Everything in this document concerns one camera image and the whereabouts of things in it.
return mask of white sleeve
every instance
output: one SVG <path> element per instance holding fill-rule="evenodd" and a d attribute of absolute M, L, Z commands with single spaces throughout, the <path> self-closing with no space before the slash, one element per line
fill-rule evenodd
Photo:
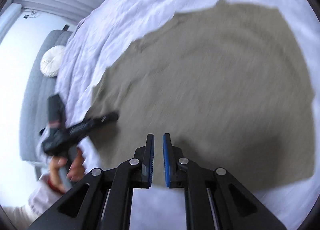
<path fill-rule="evenodd" d="M 61 197 L 61 194 L 54 192 L 47 185 L 48 178 L 48 174 L 40 177 L 36 189 L 29 197 L 27 205 L 22 207 L 3 207 L 17 230 L 26 230 Z"/>

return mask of red bracelet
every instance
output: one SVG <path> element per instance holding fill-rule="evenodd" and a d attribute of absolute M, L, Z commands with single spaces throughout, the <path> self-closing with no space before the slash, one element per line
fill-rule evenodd
<path fill-rule="evenodd" d="M 61 194 L 61 195 L 64 195 L 64 194 L 65 194 L 65 192 L 61 191 L 60 189 L 58 189 L 57 187 L 55 187 L 55 186 L 52 184 L 52 182 L 51 182 L 51 180 L 50 180 L 50 177 L 49 177 L 48 180 L 47 180 L 47 184 L 48 184 L 48 186 L 49 186 L 54 192 L 57 192 L 57 193 L 59 193 L 59 194 Z"/>

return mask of garment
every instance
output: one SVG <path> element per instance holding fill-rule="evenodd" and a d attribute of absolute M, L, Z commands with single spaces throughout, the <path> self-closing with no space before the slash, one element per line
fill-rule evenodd
<path fill-rule="evenodd" d="M 48 174 L 40 177 L 36 189 L 29 197 L 28 204 L 22 207 L 3 207 L 17 230 L 27 229 L 61 197 L 61 194 L 54 192 L 47 185 L 48 177 Z"/>
<path fill-rule="evenodd" d="M 90 134 L 103 169 L 155 135 L 153 183 L 164 185 L 162 135 L 201 167 L 224 167 L 251 192 L 313 175 L 313 90 L 278 9 L 220 0 L 178 13 L 108 69 L 87 117 L 118 109 Z"/>

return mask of triangular cutout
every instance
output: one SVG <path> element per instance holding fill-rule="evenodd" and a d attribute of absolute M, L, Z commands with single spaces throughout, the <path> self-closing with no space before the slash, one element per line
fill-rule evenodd
<path fill-rule="evenodd" d="M 229 184 L 229 190 L 241 217 L 246 217 L 257 212 L 258 209 L 255 204 L 251 203 L 233 184 Z"/>
<path fill-rule="evenodd" d="M 71 218 L 76 218 L 88 189 L 89 185 L 84 184 L 77 192 L 58 207 L 58 211 Z"/>

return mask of round pillow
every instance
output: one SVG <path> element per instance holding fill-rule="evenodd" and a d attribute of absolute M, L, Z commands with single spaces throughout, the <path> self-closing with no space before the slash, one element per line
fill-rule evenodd
<path fill-rule="evenodd" d="M 47 77 L 55 77 L 58 75 L 65 48 L 63 45 L 58 45 L 44 53 L 40 62 L 40 71 L 42 74 Z"/>

